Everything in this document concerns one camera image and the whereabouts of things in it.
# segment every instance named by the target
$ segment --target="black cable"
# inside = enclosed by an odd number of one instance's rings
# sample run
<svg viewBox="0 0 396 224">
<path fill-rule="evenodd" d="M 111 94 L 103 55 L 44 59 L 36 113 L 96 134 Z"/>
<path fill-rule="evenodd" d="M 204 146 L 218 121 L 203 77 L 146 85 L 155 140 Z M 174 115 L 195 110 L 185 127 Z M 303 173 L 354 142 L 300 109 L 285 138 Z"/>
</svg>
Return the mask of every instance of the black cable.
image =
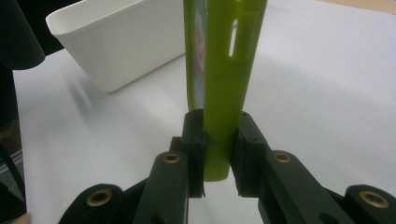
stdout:
<svg viewBox="0 0 396 224">
<path fill-rule="evenodd" d="M 21 174 L 18 171 L 18 168 L 15 165 L 14 161 L 8 155 L 6 149 L 1 145 L 1 143 L 0 143 L 0 156 L 2 157 L 6 166 L 8 167 L 9 172 L 14 177 L 14 180 L 17 183 L 18 188 L 20 189 L 21 195 L 23 199 L 26 201 L 25 186 Z"/>
</svg>

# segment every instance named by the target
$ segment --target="green container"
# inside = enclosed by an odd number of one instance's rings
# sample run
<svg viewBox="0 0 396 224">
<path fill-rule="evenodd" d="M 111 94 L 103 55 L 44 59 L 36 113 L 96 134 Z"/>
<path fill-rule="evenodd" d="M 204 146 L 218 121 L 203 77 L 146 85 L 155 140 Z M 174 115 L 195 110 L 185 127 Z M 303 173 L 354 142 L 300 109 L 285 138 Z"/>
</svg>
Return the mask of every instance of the green container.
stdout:
<svg viewBox="0 0 396 224">
<path fill-rule="evenodd" d="M 189 110 L 204 109 L 205 181 L 227 178 L 266 0 L 184 0 Z"/>
</svg>

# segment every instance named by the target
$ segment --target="white table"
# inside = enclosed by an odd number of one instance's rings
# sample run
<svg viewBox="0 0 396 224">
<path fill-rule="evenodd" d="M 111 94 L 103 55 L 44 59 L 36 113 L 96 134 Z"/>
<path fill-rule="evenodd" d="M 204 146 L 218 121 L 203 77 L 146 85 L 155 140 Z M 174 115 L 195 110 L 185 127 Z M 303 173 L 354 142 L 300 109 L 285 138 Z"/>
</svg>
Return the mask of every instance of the white table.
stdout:
<svg viewBox="0 0 396 224">
<path fill-rule="evenodd" d="M 245 110 L 272 149 L 295 154 L 325 187 L 396 195 L 396 16 L 311 0 L 270 1 Z M 184 56 L 125 88 L 99 92 L 65 51 L 15 72 L 27 208 L 57 223 L 84 189 L 127 189 L 181 135 Z M 233 175 L 205 184 L 190 223 L 261 223 Z"/>
</svg>

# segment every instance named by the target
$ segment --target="white container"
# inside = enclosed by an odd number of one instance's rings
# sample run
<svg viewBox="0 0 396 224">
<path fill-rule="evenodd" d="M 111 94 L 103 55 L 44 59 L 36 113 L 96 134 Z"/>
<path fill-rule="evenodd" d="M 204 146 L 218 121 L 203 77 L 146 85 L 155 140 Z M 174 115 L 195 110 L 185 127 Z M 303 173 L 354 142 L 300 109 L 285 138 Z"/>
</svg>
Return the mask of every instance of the white container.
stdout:
<svg viewBox="0 0 396 224">
<path fill-rule="evenodd" d="M 182 0 L 85 0 L 46 18 L 101 91 L 115 91 L 184 53 Z"/>
</svg>

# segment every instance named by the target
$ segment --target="wooden floor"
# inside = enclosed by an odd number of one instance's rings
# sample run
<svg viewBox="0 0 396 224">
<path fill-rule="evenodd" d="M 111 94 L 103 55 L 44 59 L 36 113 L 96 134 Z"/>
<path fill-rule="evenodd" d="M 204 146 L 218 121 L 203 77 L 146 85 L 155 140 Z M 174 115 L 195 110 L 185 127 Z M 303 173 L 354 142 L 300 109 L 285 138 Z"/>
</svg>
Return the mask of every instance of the wooden floor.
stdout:
<svg viewBox="0 0 396 224">
<path fill-rule="evenodd" d="M 396 0 L 319 0 L 349 7 L 360 7 L 396 15 Z"/>
</svg>

